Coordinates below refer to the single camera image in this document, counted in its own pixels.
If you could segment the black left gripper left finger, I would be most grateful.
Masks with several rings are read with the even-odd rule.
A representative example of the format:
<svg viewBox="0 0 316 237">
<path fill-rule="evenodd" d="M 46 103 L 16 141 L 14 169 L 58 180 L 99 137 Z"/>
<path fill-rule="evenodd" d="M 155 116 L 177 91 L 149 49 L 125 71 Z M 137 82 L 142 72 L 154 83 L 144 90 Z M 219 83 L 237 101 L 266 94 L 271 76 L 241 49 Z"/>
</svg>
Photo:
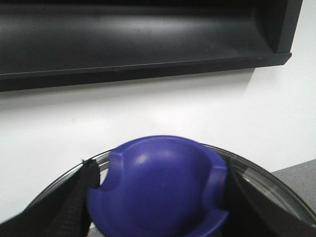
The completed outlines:
<svg viewBox="0 0 316 237">
<path fill-rule="evenodd" d="M 85 237 L 91 219 L 86 194 L 100 183 L 95 160 L 87 161 L 59 188 L 0 225 L 2 237 Z"/>
</svg>

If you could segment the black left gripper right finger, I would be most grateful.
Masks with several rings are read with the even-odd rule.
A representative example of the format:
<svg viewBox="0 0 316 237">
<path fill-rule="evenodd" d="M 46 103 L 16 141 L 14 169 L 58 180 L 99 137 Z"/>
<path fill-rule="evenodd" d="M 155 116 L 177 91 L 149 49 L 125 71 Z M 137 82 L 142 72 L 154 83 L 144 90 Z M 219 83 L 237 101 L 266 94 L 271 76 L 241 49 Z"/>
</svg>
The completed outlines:
<svg viewBox="0 0 316 237">
<path fill-rule="evenodd" d="M 228 159 L 224 206 L 229 216 L 224 237 L 314 237 L 316 229 L 273 203 L 237 173 Z"/>
</svg>

